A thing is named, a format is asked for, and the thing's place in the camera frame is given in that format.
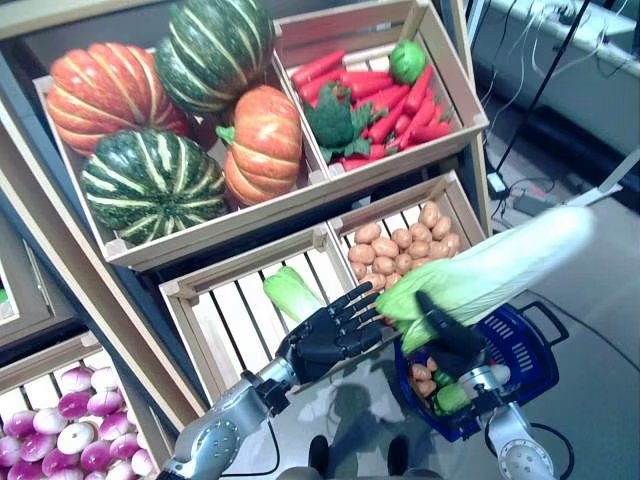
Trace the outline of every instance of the cabbage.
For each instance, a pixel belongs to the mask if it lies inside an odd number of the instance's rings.
[[[472,325],[575,256],[595,231],[587,207],[557,207],[450,259],[405,275],[376,301],[403,332],[410,353],[435,337],[415,298],[422,290],[463,325]]]

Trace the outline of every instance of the green bok choy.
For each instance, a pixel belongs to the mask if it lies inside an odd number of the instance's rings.
[[[296,323],[303,322],[324,307],[300,274],[291,267],[284,266],[265,278],[262,288],[274,305]]]
[[[472,325],[575,256],[590,240],[595,220],[586,207],[556,207],[450,259],[412,270],[376,301],[378,312],[403,333],[410,353],[434,338],[415,292],[463,325]]]

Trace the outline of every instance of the wooden crate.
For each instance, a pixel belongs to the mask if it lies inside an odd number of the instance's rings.
[[[355,279],[326,224],[160,285],[210,401],[272,359],[295,323],[262,290],[264,278],[289,265],[325,304]]]
[[[70,319],[73,309],[0,211],[0,347]]]
[[[94,369],[114,368],[111,358],[91,333],[79,335],[0,368],[0,423],[18,411],[56,407],[62,395],[58,385],[60,376],[79,365]],[[159,472],[173,453],[173,443],[140,395],[120,378],[118,381],[127,407],[135,418],[137,431],[142,433],[155,470]],[[86,419],[94,423],[99,420],[97,417]]]
[[[282,79],[277,72],[277,68],[271,67],[265,74],[265,82],[284,90],[281,85]],[[53,79],[51,76],[42,77],[34,80],[34,84],[46,113],[46,96],[53,85]],[[147,270],[265,226],[275,225],[326,201],[324,164],[316,157],[303,155],[297,184],[288,194],[246,208],[239,208],[233,199],[229,198],[231,213],[152,242],[133,246],[117,238],[114,231],[94,220],[79,182],[85,159],[62,141],[53,120],[48,113],[46,116],[96,243],[105,260],[116,265],[134,270]],[[209,146],[212,143],[215,124],[211,120],[206,119],[196,126],[196,136],[202,145]],[[222,141],[215,141],[215,138],[213,141],[215,143],[208,152],[224,168],[227,149]],[[303,136],[303,141],[307,142],[306,136]],[[304,145],[303,150],[312,151],[308,145]]]
[[[346,257],[349,248],[355,244],[354,232],[359,227],[367,223],[378,223],[382,230],[381,236],[390,238],[394,230],[409,228],[418,221],[422,205],[427,200],[435,202],[440,213],[451,218],[451,232],[460,236],[460,251],[485,239],[484,231],[453,170],[345,213],[328,223]]]
[[[488,125],[475,87],[428,0],[371,1],[282,18],[278,23],[282,34],[276,46],[277,66],[282,69],[287,91],[302,115],[308,143],[318,158],[322,158],[318,143],[289,77],[299,65],[339,48],[347,51],[347,70],[384,70],[389,66],[388,55],[399,40],[416,41],[434,67],[431,88],[445,108],[452,108],[452,133],[446,137],[349,173],[344,173],[339,164],[325,166],[325,174],[331,178],[329,196],[365,189],[459,152]]]

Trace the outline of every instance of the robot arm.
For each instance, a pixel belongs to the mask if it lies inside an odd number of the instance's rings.
[[[289,405],[285,394],[294,385],[316,381],[337,362],[378,343],[382,325],[369,308],[376,295],[357,300],[370,288],[367,282],[319,309],[287,335],[257,375],[243,372],[240,382],[180,433],[158,480],[220,478],[244,439]]]

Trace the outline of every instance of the shoe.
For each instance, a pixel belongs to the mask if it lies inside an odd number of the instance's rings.
[[[324,435],[317,435],[309,445],[309,466],[325,478],[329,470],[329,442]]]
[[[387,469],[390,476],[401,476],[409,467],[409,441],[404,435],[398,435],[389,444]]]

